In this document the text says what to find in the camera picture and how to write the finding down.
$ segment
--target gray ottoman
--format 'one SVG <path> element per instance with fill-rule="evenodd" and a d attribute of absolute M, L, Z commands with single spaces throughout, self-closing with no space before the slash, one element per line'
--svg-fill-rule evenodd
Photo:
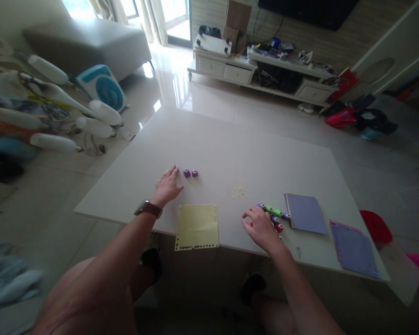
<path fill-rule="evenodd" d="M 68 75 L 105 64 L 120 81 L 151 60 L 141 29 L 102 19 L 64 18 L 24 29 L 23 35 L 40 57 Z"/>

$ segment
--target glass door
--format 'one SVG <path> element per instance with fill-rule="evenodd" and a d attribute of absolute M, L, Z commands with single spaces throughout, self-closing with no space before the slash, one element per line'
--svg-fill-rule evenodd
<path fill-rule="evenodd" d="M 168 43 L 192 48 L 191 0 L 161 0 Z"/>

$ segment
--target purple notebook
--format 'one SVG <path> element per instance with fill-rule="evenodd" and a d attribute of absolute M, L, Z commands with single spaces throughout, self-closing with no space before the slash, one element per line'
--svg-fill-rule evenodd
<path fill-rule="evenodd" d="M 340 225 L 331 225 L 331 229 L 342 268 L 381 278 L 368 237 Z"/>
<path fill-rule="evenodd" d="M 284 196 L 292 228 L 319 234 L 328 233 L 316 198 L 292 193 L 286 193 Z"/>

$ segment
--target tv stand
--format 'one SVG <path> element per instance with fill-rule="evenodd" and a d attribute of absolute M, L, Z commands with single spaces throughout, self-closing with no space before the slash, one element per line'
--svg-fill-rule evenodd
<path fill-rule="evenodd" d="M 274 59 L 268 56 L 262 56 L 249 50 L 248 58 L 236 56 L 219 55 L 218 53 L 202 50 L 194 47 L 196 58 L 188 66 L 189 80 L 192 80 L 192 74 L 201 74 L 210 78 L 226 81 L 232 84 L 253 88 L 270 94 L 283 96 L 323 108 L 330 107 L 326 99 L 337 91 L 336 87 L 331 87 L 321 82 L 324 79 L 332 77 L 332 74 L 321 68 L 311 68 L 310 66 L 294 64 L 286 60 Z M 304 75 L 304 79 L 295 93 L 289 94 L 277 89 L 262 87 L 259 84 L 252 83 L 251 79 L 257 70 L 257 62 L 271 64 L 291 71 L 299 72 Z"/>

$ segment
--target watch strap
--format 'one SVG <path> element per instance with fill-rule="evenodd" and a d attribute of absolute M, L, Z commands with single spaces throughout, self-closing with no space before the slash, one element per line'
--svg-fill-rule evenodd
<path fill-rule="evenodd" d="M 139 208 L 135 212 L 135 215 L 139 215 L 142 212 L 151 213 L 151 214 L 155 215 L 158 219 L 162 215 L 163 210 L 160 207 L 158 207 L 157 205 L 154 205 L 153 203 L 149 202 L 149 200 L 146 199 L 139 206 Z"/>

